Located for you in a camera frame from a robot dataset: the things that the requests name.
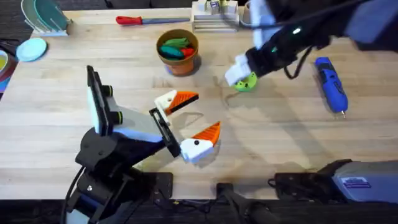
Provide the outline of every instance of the green toy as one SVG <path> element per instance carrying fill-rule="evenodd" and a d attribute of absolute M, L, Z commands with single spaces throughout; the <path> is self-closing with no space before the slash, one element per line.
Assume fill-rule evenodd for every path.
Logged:
<path fill-rule="evenodd" d="M 189 40 L 184 37 L 184 38 L 176 38 L 176 39 L 170 39 L 164 43 L 164 45 L 171 46 L 171 47 L 176 47 L 176 48 L 186 48 L 190 44 Z"/>
<path fill-rule="evenodd" d="M 184 58 L 184 53 L 176 47 L 162 45 L 159 49 L 159 53 L 169 60 L 181 60 Z"/>
<path fill-rule="evenodd" d="M 256 83 L 257 83 L 257 75 L 254 72 L 252 72 L 244 80 L 241 80 L 236 85 L 234 85 L 234 88 L 235 90 L 241 92 L 249 92 L 256 86 Z"/>

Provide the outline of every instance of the red screwdriver handle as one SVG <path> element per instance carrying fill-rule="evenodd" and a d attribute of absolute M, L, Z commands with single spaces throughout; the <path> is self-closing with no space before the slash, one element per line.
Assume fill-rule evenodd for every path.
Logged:
<path fill-rule="evenodd" d="M 142 18 L 140 17 L 128 17 L 118 16 L 116 22 L 120 25 L 142 25 Z"/>

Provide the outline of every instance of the led light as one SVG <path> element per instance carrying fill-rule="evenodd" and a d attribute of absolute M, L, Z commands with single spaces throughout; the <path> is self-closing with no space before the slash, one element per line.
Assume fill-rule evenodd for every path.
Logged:
<path fill-rule="evenodd" d="M 297 28 L 297 29 L 293 30 L 293 34 L 298 34 L 299 32 L 301 32 L 301 28 Z"/>

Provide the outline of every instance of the screwdriver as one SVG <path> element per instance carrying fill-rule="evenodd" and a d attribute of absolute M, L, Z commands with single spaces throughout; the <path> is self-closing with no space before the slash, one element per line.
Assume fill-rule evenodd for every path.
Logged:
<path fill-rule="evenodd" d="M 152 19 L 143 19 L 141 16 L 139 16 L 139 17 L 128 17 L 128 16 L 116 17 L 116 22 L 119 25 L 163 24 L 163 23 L 171 23 L 171 22 L 188 22 L 188 21 L 190 21 L 190 18 L 188 18 L 188 17 L 152 18 Z"/>
<path fill-rule="evenodd" d="M 334 113 L 341 113 L 346 118 L 348 99 L 331 61 L 327 57 L 320 57 L 316 59 L 315 66 L 330 109 Z"/>

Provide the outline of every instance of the blue label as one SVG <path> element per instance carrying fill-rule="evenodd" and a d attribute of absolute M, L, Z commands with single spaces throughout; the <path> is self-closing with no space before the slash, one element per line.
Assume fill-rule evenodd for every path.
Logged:
<path fill-rule="evenodd" d="M 348 189 L 352 188 L 371 188 L 371 185 L 364 177 L 343 177 L 340 179 Z"/>
<path fill-rule="evenodd" d="M 211 7 L 218 7 L 218 2 L 210 2 Z"/>

